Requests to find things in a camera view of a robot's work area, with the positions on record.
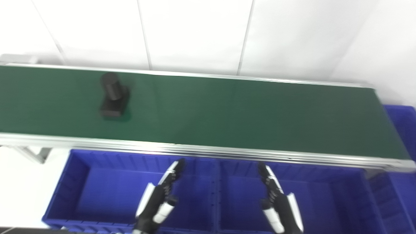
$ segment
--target black cylindrical part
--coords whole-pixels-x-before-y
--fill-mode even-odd
[[[115,101],[123,97],[123,90],[116,73],[107,72],[101,77],[101,83],[108,99]]]

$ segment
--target black object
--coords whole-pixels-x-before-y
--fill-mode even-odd
[[[101,76],[101,84],[106,96],[100,108],[102,116],[122,116],[129,101],[129,89],[120,84],[117,74],[107,72]]]

